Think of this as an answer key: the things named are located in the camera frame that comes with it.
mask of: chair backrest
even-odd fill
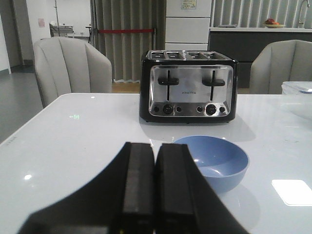
[[[34,44],[35,70],[43,106],[67,93],[109,93],[112,65],[89,43],[65,37]]]
[[[312,42],[273,42],[253,62],[251,94],[281,94],[284,81],[312,81]]]

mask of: toaster lever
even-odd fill
[[[178,85],[178,78],[158,78],[158,84],[160,85]]]
[[[207,79],[203,79],[202,81],[203,85],[206,86],[224,86],[225,85],[225,81],[222,79],[213,79],[212,81],[209,81]]]

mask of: blue bowl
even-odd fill
[[[212,136],[187,136],[176,140],[187,144],[194,162],[217,193],[235,188],[249,165],[247,154],[237,145]]]

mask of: four-slice toaster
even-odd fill
[[[142,56],[140,116],[152,122],[235,118],[238,62],[215,51],[151,50]]]

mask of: gray curtain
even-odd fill
[[[140,80],[140,61],[153,46],[152,33],[97,34],[98,30],[156,28],[164,49],[166,0],[90,0],[94,46],[112,63],[114,80]]]
[[[286,27],[298,26],[302,0],[213,0],[212,26],[238,24],[239,27],[263,27],[267,18],[272,18]],[[302,7],[304,27],[312,27],[312,6]]]

